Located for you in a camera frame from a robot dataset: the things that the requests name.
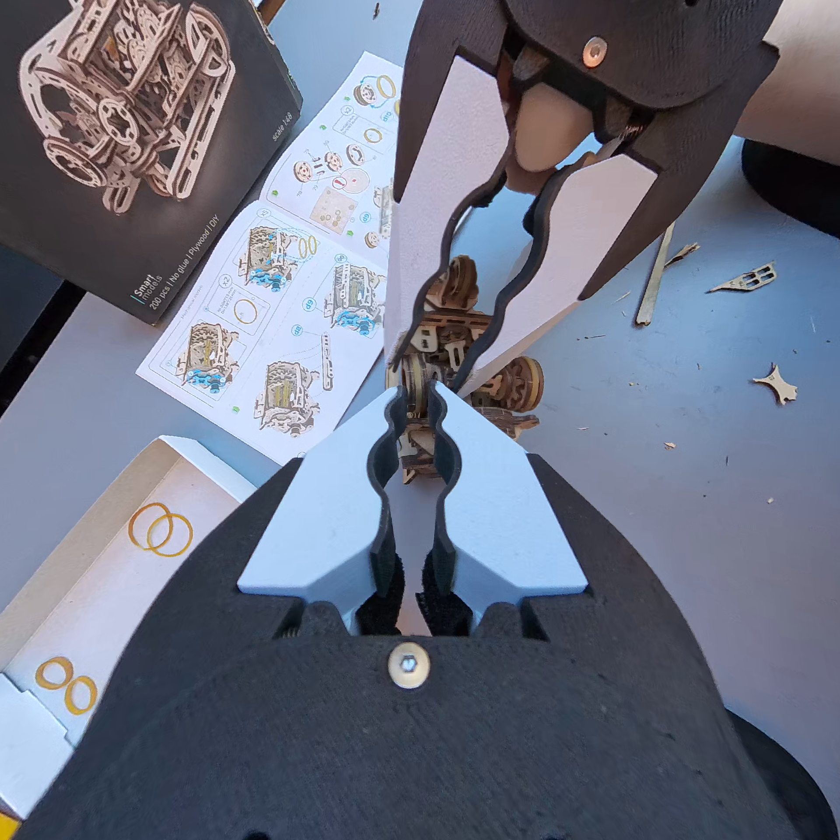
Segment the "wooden lattice sliver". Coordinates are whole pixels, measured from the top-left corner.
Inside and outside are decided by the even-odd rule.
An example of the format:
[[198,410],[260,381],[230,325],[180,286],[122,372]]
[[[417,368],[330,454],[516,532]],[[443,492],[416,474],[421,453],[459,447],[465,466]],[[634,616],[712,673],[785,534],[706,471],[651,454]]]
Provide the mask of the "wooden lattice sliver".
[[778,277],[775,263],[771,261],[763,266],[760,266],[750,271],[744,272],[730,280],[721,283],[707,291],[707,293],[718,291],[738,291],[748,292],[756,291],[759,288],[767,286]]

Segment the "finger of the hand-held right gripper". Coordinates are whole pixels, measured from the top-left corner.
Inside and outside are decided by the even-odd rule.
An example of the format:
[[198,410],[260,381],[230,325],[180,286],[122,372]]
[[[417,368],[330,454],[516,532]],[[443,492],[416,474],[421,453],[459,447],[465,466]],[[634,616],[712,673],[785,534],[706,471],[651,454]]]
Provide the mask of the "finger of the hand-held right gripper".
[[499,183],[508,147],[497,80],[454,58],[392,209],[384,316],[389,367],[396,367],[423,316],[426,289],[448,266],[455,226]]
[[622,233],[657,174],[627,154],[619,140],[603,145],[594,162],[571,167],[545,217],[535,222],[530,246],[496,259],[479,255],[479,310],[492,313],[495,301],[514,287],[527,286],[505,302],[498,335],[468,362],[460,396],[477,390],[578,307],[579,296]]

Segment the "white cardboard tray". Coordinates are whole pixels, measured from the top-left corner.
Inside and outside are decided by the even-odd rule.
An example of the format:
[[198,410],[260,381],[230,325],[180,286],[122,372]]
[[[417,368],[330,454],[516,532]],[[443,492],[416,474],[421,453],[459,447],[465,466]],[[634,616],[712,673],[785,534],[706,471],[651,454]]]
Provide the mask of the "white cardboard tray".
[[3,831],[81,740],[135,628],[195,546],[256,488],[197,441],[158,437],[2,612]]

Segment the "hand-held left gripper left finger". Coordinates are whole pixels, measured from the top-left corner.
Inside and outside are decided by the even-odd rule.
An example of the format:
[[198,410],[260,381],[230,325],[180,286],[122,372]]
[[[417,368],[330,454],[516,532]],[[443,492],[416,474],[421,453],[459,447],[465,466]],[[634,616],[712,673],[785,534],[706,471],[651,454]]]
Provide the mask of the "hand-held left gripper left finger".
[[241,592],[330,602],[349,629],[396,565],[385,486],[398,466],[404,390],[390,388],[307,452],[238,579]]

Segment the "illustrated instruction booklet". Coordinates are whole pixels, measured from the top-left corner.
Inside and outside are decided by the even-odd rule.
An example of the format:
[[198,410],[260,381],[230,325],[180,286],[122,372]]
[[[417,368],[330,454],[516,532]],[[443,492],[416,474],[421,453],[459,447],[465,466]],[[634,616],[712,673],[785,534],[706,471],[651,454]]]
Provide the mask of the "illustrated instruction booklet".
[[137,370],[279,465],[333,431],[382,352],[402,79],[363,53]]

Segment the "thin wooden strip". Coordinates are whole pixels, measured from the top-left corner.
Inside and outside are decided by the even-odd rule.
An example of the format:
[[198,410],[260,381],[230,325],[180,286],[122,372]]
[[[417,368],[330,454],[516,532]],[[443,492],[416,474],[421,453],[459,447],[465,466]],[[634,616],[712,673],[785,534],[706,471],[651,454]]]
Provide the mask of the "thin wooden strip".
[[665,270],[665,264],[668,257],[668,251],[671,239],[673,237],[675,223],[672,223],[666,228],[658,246],[658,251],[654,259],[654,264],[647,279],[647,284],[644,289],[642,300],[639,303],[635,323],[638,327],[646,327],[650,325],[654,317],[655,305],[658,299],[658,293],[661,285],[662,276]]

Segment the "black quilted cushion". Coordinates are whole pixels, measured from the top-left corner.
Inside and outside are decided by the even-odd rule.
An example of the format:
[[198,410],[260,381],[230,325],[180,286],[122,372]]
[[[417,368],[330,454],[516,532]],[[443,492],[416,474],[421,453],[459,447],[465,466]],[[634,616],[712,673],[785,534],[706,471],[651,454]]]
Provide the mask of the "black quilted cushion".
[[769,205],[839,238],[839,166],[789,150],[745,140],[742,172]]

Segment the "wooden mechanical model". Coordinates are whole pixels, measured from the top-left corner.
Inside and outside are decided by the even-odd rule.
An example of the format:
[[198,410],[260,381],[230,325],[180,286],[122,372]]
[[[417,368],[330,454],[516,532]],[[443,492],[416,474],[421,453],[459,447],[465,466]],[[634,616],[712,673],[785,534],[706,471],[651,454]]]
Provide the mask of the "wooden mechanical model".
[[[479,295],[476,263],[454,257],[426,295],[425,312],[396,371],[386,372],[388,387],[401,385],[406,394],[406,430],[400,437],[403,483],[420,476],[437,477],[434,431],[427,414],[427,387],[433,379],[451,386],[467,351],[490,324],[475,309]],[[466,398],[480,414],[510,438],[539,425],[529,413],[541,401],[543,372],[527,356],[508,363]]]

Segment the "group of yellow rubber bands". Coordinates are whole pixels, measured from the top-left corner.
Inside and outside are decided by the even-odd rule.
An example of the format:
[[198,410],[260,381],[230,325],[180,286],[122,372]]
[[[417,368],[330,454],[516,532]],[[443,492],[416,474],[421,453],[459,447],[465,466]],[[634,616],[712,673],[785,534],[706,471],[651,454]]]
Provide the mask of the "group of yellow rubber bands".
[[154,501],[129,520],[38,636],[35,684],[64,692],[66,713],[92,714],[133,628],[191,548],[193,525]]

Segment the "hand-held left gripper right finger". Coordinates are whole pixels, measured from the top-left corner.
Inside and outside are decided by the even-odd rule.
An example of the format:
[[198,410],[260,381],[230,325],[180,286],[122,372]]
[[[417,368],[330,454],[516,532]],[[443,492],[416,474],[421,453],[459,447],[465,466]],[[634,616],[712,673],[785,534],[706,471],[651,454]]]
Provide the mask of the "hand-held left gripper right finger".
[[497,602],[583,592],[586,577],[526,451],[451,392],[429,386],[437,499],[433,566],[438,589],[454,593],[476,627]]

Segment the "star-shaped wooden scrap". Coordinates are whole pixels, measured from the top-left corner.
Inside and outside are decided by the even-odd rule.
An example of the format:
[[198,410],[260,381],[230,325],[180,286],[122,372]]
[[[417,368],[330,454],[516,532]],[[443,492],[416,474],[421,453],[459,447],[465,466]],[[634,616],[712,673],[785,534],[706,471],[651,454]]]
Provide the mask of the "star-shaped wooden scrap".
[[752,378],[752,383],[769,387],[775,394],[777,403],[781,406],[794,402],[797,399],[797,386],[792,385],[783,378],[779,365],[776,363],[771,364],[770,372],[764,377]]

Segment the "person's right hand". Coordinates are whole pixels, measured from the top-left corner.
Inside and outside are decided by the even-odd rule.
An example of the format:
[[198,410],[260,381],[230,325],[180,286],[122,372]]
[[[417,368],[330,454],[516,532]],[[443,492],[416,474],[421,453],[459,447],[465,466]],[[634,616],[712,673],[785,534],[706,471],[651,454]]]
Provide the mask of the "person's right hand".
[[556,173],[555,168],[530,172],[510,165],[506,169],[506,187],[515,193],[538,196],[546,182]]

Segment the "black model kit box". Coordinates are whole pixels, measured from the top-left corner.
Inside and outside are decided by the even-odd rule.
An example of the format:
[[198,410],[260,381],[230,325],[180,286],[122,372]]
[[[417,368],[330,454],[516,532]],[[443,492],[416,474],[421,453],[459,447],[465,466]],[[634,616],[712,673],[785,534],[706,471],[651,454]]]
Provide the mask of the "black model kit box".
[[154,323],[301,94],[251,2],[8,1],[2,243]]

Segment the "person's right forearm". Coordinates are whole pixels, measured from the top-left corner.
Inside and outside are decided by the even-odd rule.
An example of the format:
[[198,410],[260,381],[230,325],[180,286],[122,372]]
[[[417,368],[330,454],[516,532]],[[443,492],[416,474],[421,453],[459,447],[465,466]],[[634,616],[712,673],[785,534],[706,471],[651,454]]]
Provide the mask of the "person's right forearm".
[[734,133],[839,163],[839,2],[783,1],[764,38],[780,51]]

